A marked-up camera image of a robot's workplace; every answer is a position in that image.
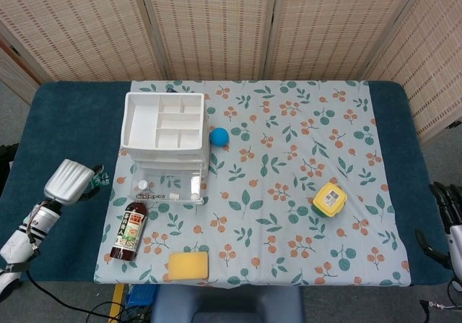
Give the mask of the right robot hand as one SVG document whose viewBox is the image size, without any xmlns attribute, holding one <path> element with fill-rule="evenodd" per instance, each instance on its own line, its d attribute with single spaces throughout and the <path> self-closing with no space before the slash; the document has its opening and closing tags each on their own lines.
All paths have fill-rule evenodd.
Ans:
<svg viewBox="0 0 462 323">
<path fill-rule="evenodd" d="M 429 185 L 443 222 L 448 253 L 437 251 L 427 242 L 423 232 L 415 230 L 415 236 L 421 250 L 445 269 L 452 270 L 461 279 L 461 187 L 451 184 L 444 186 L 435 181 Z"/>
</svg>

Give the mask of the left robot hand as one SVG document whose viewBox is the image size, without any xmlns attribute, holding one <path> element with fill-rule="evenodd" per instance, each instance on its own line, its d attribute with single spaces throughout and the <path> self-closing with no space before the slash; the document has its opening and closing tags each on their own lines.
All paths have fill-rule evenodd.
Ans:
<svg viewBox="0 0 462 323">
<path fill-rule="evenodd" d="M 103 169 L 102 164 L 88 168 L 73 160 L 64 159 L 46 183 L 44 195 L 63 206 L 87 201 L 99 192 L 100 188 L 97 186 L 93 186 L 90 190 L 87 187 L 97 174 L 103 172 Z"/>
</svg>

